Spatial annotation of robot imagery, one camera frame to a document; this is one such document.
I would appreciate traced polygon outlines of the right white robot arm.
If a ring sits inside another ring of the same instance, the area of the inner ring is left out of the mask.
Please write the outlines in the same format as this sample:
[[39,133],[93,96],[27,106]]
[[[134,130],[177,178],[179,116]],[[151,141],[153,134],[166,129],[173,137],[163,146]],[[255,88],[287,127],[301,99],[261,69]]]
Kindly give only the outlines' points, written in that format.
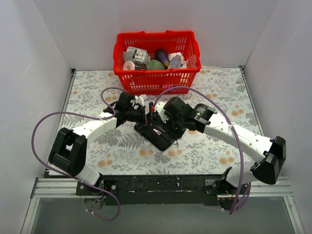
[[284,138],[277,136],[272,139],[261,136],[237,124],[231,129],[225,117],[213,108],[202,103],[192,108],[179,97],[155,104],[155,111],[174,133],[186,129],[198,131],[236,148],[242,147],[243,152],[251,157],[252,160],[243,166],[226,169],[220,180],[208,185],[210,193],[228,195],[237,190],[239,184],[257,180],[268,185],[277,182],[286,160]]

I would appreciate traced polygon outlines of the silver straight hair scissors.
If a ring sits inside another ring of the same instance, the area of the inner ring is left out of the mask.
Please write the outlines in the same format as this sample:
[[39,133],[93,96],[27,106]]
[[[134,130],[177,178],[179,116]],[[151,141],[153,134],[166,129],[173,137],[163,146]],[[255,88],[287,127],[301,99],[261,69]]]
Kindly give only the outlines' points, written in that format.
[[172,144],[173,146],[176,146],[177,148],[179,147],[178,141],[177,141],[176,139],[173,139],[173,140],[171,141],[171,144]]

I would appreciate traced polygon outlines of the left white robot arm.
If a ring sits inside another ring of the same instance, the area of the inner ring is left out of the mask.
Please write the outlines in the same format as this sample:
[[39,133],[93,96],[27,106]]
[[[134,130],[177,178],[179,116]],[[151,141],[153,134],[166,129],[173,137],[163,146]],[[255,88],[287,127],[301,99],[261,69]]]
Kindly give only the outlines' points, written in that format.
[[86,164],[87,147],[106,132],[125,122],[145,123],[146,95],[135,96],[122,92],[118,101],[111,103],[95,119],[74,129],[61,128],[52,146],[49,163],[63,172],[87,183],[93,195],[103,191],[102,175]]

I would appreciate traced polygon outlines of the black zip tool case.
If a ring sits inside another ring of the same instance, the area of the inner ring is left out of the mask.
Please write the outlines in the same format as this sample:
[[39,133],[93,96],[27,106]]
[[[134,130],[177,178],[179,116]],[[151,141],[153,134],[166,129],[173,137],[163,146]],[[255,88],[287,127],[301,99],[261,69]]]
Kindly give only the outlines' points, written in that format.
[[[163,122],[152,102],[149,103],[149,112],[146,117],[147,123],[144,125],[136,123],[134,129],[161,151],[168,149],[171,141],[180,139],[185,132],[185,130],[175,129],[169,120],[166,123]],[[159,136],[153,129],[161,131],[162,135]]]

